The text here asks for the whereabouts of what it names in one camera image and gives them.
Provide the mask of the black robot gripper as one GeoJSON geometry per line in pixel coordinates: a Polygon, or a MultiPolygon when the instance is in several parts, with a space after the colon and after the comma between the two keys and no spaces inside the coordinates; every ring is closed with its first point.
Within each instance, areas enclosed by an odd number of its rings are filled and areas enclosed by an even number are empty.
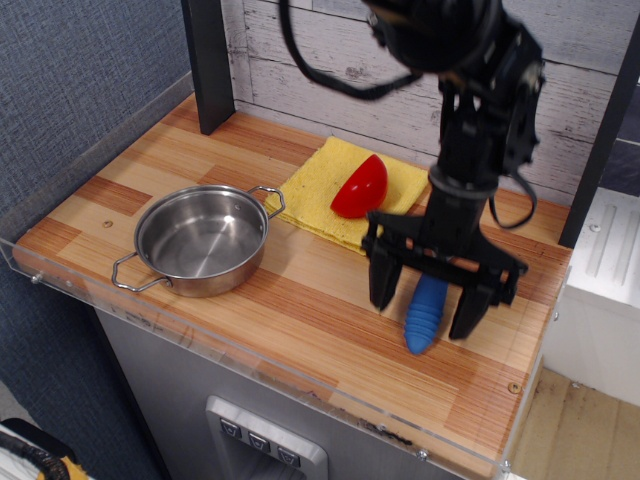
{"type": "Polygon", "coordinates": [[[511,304],[528,266],[484,237],[484,208],[495,214],[498,181],[463,184],[431,177],[431,193],[421,216],[382,211],[367,214],[362,247],[369,258],[369,299],[383,311],[393,299],[404,266],[462,287],[449,331],[466,339],[490,306],[511,304]]]}

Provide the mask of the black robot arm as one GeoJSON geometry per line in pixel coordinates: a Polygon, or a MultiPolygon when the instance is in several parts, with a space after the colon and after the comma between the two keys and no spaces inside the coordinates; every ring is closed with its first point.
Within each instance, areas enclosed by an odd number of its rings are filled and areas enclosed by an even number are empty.
{"type": "Polygon", "coordinates": [[[403,267],[458,285],[449,336],[468,337],[487,310],[510,304],[527,266],[492,244],[480,219],[502,177],[517,178],[538,139],[542,50],[499,1],[373,1],[379,40],[443,98],[440,154],[422,216],[373,211],[362,245],[372,304],[384,309],[403,267]]]}

